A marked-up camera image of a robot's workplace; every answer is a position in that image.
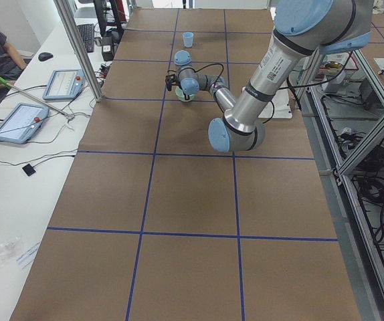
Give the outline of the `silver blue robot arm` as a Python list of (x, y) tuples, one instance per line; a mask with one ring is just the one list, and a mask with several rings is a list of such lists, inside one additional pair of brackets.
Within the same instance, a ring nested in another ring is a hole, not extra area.
[(322, 55), (365, 47), (371, 37), (372, 1), (280, 1), (268, 51), (235, 98), (221, 76), (199, 74), (185, 50), (175, 54), (176, 70), (165, 78), (184, 97), (208, 91), (223, 112), (209, 123), (208, 138), (218, 152), (247, 151), (264, 140), (261, 112), (296, 64), (318, 50)]

